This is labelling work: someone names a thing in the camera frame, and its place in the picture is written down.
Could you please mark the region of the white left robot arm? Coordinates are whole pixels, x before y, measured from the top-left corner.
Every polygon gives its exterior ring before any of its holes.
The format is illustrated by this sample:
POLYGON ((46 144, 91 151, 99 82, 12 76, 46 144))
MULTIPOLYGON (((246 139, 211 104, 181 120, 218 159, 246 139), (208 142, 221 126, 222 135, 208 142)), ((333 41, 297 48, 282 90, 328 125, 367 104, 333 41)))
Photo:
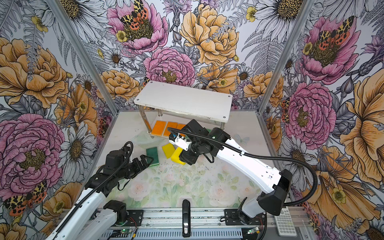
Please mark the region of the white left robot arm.
POLYGON ((80 198, 48 236, 49 240, 96 240, 113 225, 128 220, 126 204, 110 200, 101 210, 110 192, 123 179, 131 180, 147 169, 154 158, 140 155, 131 159, 133 147, 111 151, 106 163, 88 180, 80 198))

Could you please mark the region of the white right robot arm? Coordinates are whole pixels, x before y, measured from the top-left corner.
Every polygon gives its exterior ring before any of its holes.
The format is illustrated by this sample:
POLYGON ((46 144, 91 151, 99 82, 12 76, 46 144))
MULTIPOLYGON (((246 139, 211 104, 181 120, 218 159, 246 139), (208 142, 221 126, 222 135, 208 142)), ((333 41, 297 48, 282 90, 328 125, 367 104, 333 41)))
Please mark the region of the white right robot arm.
POLYGON ((254 218, 260 213, 280 215, 290 189, 293 175, 288 170, 278 170, 252 157, 228 133, 220 128, 208 131, 196 120, 191 120, 182 129, 168 129, 170 143, 182 149, 180 160, 189 165, 203 155, 210 163, 221 159, 251 179, 261 193, 252 199, 245 198, 240 214, 254 218))

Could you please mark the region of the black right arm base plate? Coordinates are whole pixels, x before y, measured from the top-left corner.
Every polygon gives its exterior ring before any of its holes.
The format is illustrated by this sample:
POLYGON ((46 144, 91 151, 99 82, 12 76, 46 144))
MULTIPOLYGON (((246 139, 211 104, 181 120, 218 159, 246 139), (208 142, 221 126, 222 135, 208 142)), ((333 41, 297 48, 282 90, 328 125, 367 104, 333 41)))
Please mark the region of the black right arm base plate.
POLYGON ((224 216, 221 218, 221 222, 224 222, 227 226, 261 226, 266 224, 266 220, 266 214, 261 213, 254 218, 250 218, 237 209, 224 209, 224 216))

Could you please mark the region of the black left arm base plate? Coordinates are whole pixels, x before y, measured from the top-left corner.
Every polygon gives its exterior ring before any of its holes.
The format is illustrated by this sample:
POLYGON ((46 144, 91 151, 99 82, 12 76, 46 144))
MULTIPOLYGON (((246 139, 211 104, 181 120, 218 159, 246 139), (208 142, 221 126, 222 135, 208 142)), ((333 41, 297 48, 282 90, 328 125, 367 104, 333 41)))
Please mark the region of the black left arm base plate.
POLYGON ((123 227, 141 227, 144 218, 144 210, 126 210, 122 218, 123 227))

